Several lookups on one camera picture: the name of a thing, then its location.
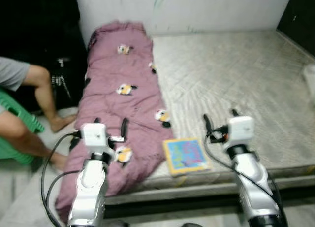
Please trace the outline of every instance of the person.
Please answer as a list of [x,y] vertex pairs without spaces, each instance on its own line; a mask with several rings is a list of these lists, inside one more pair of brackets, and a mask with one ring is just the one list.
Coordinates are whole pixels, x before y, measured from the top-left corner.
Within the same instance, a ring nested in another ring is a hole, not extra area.
[[[35,87],[35,97],[47,117],[52,132],[58,132],[75,120],[76,115],[61,117],[56,111],[50,74],[47,69],[0,57],[0,87],[16,91],[21,85]],[[17,151],[38,157],[48,157],[51,151],[41,139],[30,132],[22,120],[0,105],[0,137],[8,141]],[[55,152],[51,163],[63,170],[66,156]]]

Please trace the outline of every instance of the bare foot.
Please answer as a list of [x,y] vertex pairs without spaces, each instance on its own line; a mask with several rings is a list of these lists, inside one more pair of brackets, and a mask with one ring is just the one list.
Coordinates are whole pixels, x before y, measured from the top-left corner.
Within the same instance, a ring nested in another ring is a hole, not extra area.
[[64,169],[66,160],[67,160],[67,157],[64,155],[61,155],[58,152],[55,152],[53,156],[51,157],[51,163],[54,165],[54,167],[57,170],[61,170],[61,171],[63,171]]
[[70,124],[72,121],[74,121],[76,118],[76,115],[69,115],[67,117],[60,117],[57,116],[50,122],[50,127],[53,132],[60,131],[63,127]]

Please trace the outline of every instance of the cartoon penguin print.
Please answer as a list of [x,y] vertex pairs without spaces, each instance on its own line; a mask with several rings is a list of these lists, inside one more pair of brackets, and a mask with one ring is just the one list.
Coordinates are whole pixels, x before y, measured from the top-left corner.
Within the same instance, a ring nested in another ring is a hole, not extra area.
[[132,150],[127,146],[122,146],[116,149],[115,154],[115,161],[123,164],[124,167],[132,157]]
[[120,85],[120,87],[116,90],[116,92],[118,94],[121,94],[121,95],[131,95],[131,90],[134,90],[134,89],[137,89],[138,87],[137,86],[134,86],[134,85],[128,85],[128,84],[122,84]]
[[126,46],[126,45],[123,45],[121,44],[118,48],[117,48],[117,51],[118,51],[118,54],[129,54],[130,50],[132,50],[133,47],[132,46]]
[[155,64],[153,62],[149,63],[149,68],[152,70],[153,74],[157,73],[157,68],[156,68],[156,66],[155,66]]
[[170,116],[169,113],[166,110],[158,110],[157,113],[155,113],[155,119],[156,120],[160,120],[162,121],[162,125],[165,128],[169,128],[171,127],[171,123],[170,123]]

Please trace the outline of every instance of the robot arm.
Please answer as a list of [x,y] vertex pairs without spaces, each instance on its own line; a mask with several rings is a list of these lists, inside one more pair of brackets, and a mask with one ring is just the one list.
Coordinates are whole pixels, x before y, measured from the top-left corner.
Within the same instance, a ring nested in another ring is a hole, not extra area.
[[266,168],[259,162],[256,154],[248,150],[248,144],[254,136],[253,118],[233,117],[228,120],[227,125],[217,129],[213,129],[206,115],[204,119],[207,137],[210,137],[211,143],[222,143],[224,151],[231,159],[232,167],[223,164],[235,172],[240,203],[250,226],[287,227],[282,210],[275,202],[268,185]]
[[86,160],[77,178],[77,195],[69,214],[69,227],[99,227],[105,211],[105,194],[108,189],[107,170],[115,157],[114,142],[126,140],[123,120],[121,137],[110,137],[106,125],[87,123],[81,127],[82,138],[91,158]]

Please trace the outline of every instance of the person's leg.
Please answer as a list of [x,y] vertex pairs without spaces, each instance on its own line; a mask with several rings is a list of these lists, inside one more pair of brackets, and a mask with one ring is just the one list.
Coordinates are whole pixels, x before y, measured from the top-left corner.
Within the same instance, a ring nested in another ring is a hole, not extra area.
[[[51,153],[40,138],[30,132],[23,121],[8,111],[0,113],[0,137],[8,141],[17,151],[38,157],[48,157]],[[64,168],[66,156],[54,153],[51,162],[57,169]]]
[[75,115],[62,118],[57,114],[50,74],[47,69],[37,65],[30,65],[22,85],[35,87],[36,100],[46,115],[53,132],[59,131],[75,120]]

